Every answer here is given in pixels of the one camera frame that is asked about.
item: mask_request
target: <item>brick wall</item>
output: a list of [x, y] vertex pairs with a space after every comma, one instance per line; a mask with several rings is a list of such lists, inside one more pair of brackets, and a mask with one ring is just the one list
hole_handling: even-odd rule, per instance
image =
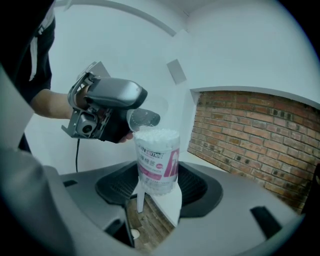
[[256, 181], [299, 213], [320, 163], [319, 111], [263, 93], [203, 92], [188, 151]]

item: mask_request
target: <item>product label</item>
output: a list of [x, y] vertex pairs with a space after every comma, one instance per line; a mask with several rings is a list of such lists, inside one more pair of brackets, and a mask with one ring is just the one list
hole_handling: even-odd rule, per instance
[[157, 152], [137, 145], [137, 165], [141, 182], [151, 189], [171, 186], [178, 177], [179, 148]]

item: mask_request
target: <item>clear plastic lid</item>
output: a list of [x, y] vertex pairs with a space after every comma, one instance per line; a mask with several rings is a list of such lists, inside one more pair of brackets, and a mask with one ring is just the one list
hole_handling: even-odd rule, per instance
[[137, 109], [129, 109], [126, 120], [133, 132], [141, 127], [158, 126], [168, 112], [168, 101], [157, 95], [148, 95], [144, 103]]

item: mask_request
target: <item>pink label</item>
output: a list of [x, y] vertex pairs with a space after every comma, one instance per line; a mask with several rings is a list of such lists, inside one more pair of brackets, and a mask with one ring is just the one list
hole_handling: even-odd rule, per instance
[[152, 172], [148, 171], [147, 169], [143, 168], [141, 166], [141, 164], [138, 164], [138, 167], [139, 167], [140, 171], [143, 172], [145, 175], [147, 175], [149, 178], [156, 180], [156, 181], [161, 180], [160, 174], [156, 174], [156, 173], [152, 173]]
[[166, 166], [164, 177], [174, 176], [178, 173], [179, 149], [171, 152], [168, 165]]

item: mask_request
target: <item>person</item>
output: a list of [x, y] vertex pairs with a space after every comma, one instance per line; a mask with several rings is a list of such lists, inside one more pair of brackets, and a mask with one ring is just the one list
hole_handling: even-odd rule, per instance
[[[51, 91], [49, 50], [55, 39], [55, 0], [23, 1], [19, 7], [13, 5], [14, 1], [8, 2], [6, 5], [9, 6], [3, 10], [14, 10], [19, 25], [15, 29], [8, 21], [1, 21], [5, 39], [1, 40], [0, 62], [4, 70], [36, 114], [46, 118], [70, 119], [73, 109], [67, 94]], [[76, 94], [75, 102], [80, 108], [87, 104], [84, 100], [87, 91], [88, 86], [85, 86]], [[129, 133], [120, 142], [132, 137]], [[30, 151], [25, 136], [20, 148]]]

